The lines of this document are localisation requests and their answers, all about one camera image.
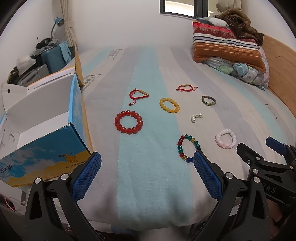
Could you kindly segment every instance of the window frame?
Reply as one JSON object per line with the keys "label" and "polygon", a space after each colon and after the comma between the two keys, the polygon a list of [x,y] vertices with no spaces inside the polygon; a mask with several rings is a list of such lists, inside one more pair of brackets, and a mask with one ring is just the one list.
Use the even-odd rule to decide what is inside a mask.
{"label": "window frame", "polygon": [[166,0],[160,0],[160,14],[174,15],[174,16],[191,18],[191,19],[203,18],[203,17],[207,17],[208,15],[208,8],[209,8],[208,0],[194,0],[194,16],[189,16],[189,15],[184,15],[184,14],[174,13],[174,12],[166,12],[165,1]]}

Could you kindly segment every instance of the beaded bracelet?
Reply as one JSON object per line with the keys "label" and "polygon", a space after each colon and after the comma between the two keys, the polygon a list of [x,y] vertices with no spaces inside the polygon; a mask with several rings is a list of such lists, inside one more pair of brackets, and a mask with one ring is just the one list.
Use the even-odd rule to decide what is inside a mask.
{"label": "beaded bracelet", "polygon": [[[176,108],[175,108],[174,110],[171,110],[171,109],[165,107],[165,105],[163,104],[164,101],[171,102]],[[161,107],[163,110],[165,110],[165,111],[167,111],[167,112],[169,112],[169,113],[177,113],[177,112],[179,112],[179,110],[180,110],[180,106],[177,104],[177,102],[174,101],[174,100],[172,100],[172,99],[170,99],[170,98],[162,98],[162,99],[159,101],[159,104],[160,104],[160,107]]]}
{"label": "beaded bracelet", "polygon": [[[212,102],[212,103],[205,102],[205,99],[210,99],[210,100],[212,100],[213,102]],[[211,97],[211,96],[203,96],[203,97],[202,97],[202,102],[203,102],[205,105],[207,105],[207,106],[211,106],[211,105],[216,104],[216,100],[215,100],[213,97]]]}
{"label": "beaded bracelet", "polygon": [[190,163],[190,162],[193,162],[193,157],[187,157],[184,155],[183,147],[182,147],[182,143],[183,143],[184,139],[191,141],[193,143],[193,145],[195,146],[196,150],[200,150],[200,144],[198,144],[198,141],[195,140],[195,138],[193,138],[192,136],[189,136],[187,134],[185,136],[181,136],[181,138],[179,139],[179,141],[177,143],[179,156],[182,158],[183,161]]}
{"label": "beaded bracelet", "polygon": [[[138,124],[133,127],[132,129],[131,128],[125,128],[123,127],[121,124],[120,124],[120,120],[122,119],[123,116],[131,116],[131,117],[134,117]],[[116,126],[116,129],[118,131],[121,131],[121,133],[126,133],[128,135],[130,134],[137,134],[138,131],[140,131],[142,129],[142,126],[143,126],[143,120],[142,120],[142,117],[139,115],[139,113],[136,113],[135,111],[130,111],[130,110],[127,110],[127,111],[122,111],[121,113],[117,114],[117,116],[115,117],[115,122],[114,122],[114,125]]]}
{"label": "beaded bracelet", "polygon": [[[191,89],[190,89],[190,90],[182,89],[182,87],[190,87]],[[176,89],[176,90],[177,90],[177,91],[183,91],[183,92],[191,92],[191,91],[195,91],[197,88],[198,88],[198,86],[196,86],[196,87],[192,87],[192,85],[180,85],[180,86],[178,87],[178,89]]]}
{"label": "beaded bracelet", "polygon": [[[232,143],[231,144],[225,144],[222,141],[220,141],[220,136],[225,135],[225,134],[229,134],[232,137]],[[216,139],[216,143],[218,144],[218,146],[220,146],[220,147],[222,147],[224,149],[231,149],[237,143],[237,137],[234,135],[234,132],[231,131],[230,129],[225,129],[225,130],[219,132],[219,134],[216,135],[215,139]]]}

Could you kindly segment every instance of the window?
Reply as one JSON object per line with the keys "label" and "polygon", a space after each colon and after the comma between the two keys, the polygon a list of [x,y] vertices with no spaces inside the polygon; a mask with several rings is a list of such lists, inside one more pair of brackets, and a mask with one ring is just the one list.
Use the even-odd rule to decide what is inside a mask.
{"label": "window", "polygon": [[160,13],[187,18],[208,16],[208,0],[160,0]]}

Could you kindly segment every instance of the striped bedsheet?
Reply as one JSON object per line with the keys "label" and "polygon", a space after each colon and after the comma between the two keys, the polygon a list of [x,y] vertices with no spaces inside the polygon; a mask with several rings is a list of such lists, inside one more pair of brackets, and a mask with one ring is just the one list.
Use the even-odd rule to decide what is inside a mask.
{"label": "striped bedsheet", "polygon": [[[247,177],[248,165],[236,148],[217,146],[215,135],[223,129],[234,131],[237,143],[245,143],[271,162],[285,163],[266,147],[268,136],[295,144],[296,120],[277,97],[195,63],[189,49],[102,48],[84,52],[80,59],[91,140],[102,156],[102,167],[78,204],[94,228],[99,222],[134,230],[185,226],[211,213],[216,200],[209,196],[193,164],[178,155],[181,135],[195,137],[211,162],[240,179]],[[198,89],[175,91],[182,84]],[[149,93],[149,98],[129,107],[129,92],[134,88]],[[214,97],[217,104],[205,106],[203,95]],[[165,97],[175,100],[180,112],[163,111],[159,101]],[[127,109],[143,118],[143,128],[136,135],[121,134],[114,126],[116,115]],[[203,118],[193,124],[190,116],[196,113]],[[135,126],[133,118],[121,122]],[[192,143],[183,146],[192,157]]]}

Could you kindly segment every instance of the blue rubber gripper pad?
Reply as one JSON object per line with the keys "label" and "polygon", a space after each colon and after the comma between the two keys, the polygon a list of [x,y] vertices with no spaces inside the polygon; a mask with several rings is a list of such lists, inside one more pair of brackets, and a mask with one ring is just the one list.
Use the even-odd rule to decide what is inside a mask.
{"label": "blue rubber gripper pad", "polygon": [[222,198],[222,183],[198,151],[194,153],[193,164],[210,196],[220,201]]}
{"label": "blue rubber gripper pad", "polygon": [[282,143],[280,143],[279,141],[273,139],[272,137],[267,137],[265,143],[268,147],[270,147],[272,150],[276,151],[281,156],[287,154],[286,147]]}
{"label": "blue rubber gripper pad", "polygon": [[80,175],[73,183],[72,198],[75,202],[84,198],[89,186],[91,185],[94,177],[101,168],[102,158],[99,153],[96,153],[93,158],[88,162]]}

